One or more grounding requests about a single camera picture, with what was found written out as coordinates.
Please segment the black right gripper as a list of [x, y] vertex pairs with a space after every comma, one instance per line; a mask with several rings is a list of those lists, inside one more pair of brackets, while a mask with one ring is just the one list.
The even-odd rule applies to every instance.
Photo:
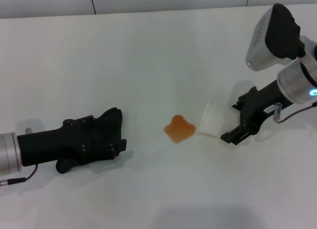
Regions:
[[283, 109], [292, 105], [280, 91], [276, 80], [261, 90], [256, 86], [252, 87], [232, 105], [234, 109], [241, 110], [241, 125], [222, 134], [220, 139], [228, 144], [238, 145], [249, 136], [257, 134], [263, 122], [273, 115], [273, 112], [268, 113], [265, 109], [276, 103], [281, 103]]

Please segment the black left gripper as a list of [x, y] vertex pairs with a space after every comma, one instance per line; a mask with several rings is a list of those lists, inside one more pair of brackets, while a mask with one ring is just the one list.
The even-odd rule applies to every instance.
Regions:
[[23, 166], [54, 160], [69, 160], [75, 165], [114, 160], [126, 150], [127, 140], [105, 144], [105, 129], [92, 124], [93, 115], [66, 119], [55, 130], [17, 137]]

